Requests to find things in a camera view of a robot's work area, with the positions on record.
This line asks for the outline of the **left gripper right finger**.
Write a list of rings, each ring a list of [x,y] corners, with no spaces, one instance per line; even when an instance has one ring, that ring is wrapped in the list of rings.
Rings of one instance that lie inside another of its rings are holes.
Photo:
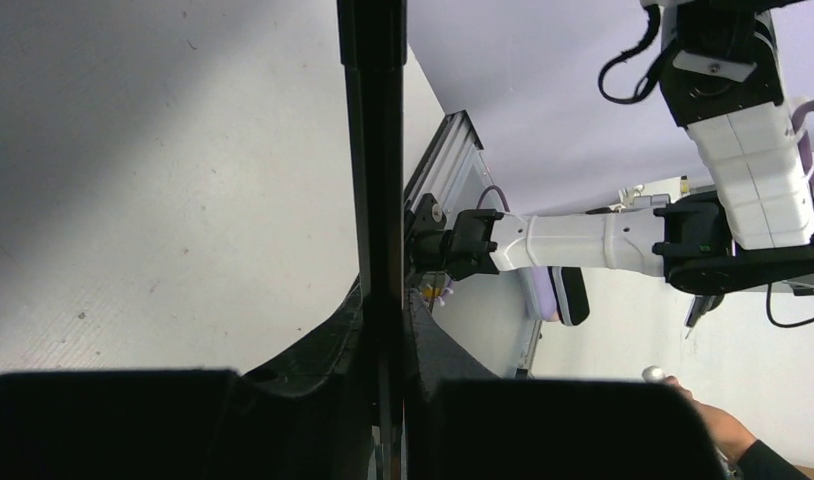
[[[411,479],[722,479],[699,415],[675,390],[501,378],[411,293],[404,312]]]

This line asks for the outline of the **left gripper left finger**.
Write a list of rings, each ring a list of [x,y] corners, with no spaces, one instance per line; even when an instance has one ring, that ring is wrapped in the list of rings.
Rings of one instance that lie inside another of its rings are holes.
[[[360,303],[353,286],[324,323],[245,374],[2,374],[0,479],[363,479]]]

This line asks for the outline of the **person's bare hand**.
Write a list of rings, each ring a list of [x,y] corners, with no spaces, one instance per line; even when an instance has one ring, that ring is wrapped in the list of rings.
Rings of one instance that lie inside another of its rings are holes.
[[[758,438],[736,417],[718,407],[696,400],[674,376],[663,381],[681,394],[701,416],[717,450],[732,464],[736,464]]]

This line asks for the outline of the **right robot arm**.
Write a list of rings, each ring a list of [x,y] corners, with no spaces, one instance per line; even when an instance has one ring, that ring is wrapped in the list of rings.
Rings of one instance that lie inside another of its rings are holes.
[[[779,8],[412,2],[409,48],[513,204],[413,235],[413,267],[624,270],[700,295],[814,274],[814,100],[787,92]]]

